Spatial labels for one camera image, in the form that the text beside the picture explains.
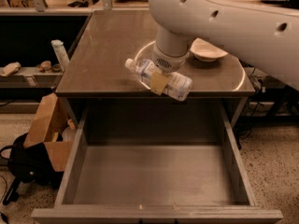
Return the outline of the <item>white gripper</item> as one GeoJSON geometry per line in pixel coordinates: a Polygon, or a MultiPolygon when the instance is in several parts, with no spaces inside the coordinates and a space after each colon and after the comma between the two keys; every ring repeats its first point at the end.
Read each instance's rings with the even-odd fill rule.
{"type": "MultiPolygon", "coordinates": [[[[185,63],[190,47],[187,44],[166,44],[156,42],[153,47],[152,60],[166,73],[173,73],[185,63]]],[[[157,95],[161,95],[170,81],[168,74],[154,72],[150,81],[150,89],[157,95]]]]}

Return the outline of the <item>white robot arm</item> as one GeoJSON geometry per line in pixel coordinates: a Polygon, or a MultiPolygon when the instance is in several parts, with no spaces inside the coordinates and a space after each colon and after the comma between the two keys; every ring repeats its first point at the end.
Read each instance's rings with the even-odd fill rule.
{"type": "Polygon", "coordinates": [[[299,90],[299,11],[230,0],[149,0],[158,23],[152,60],[179,70],[203,39],[299,90]]]}

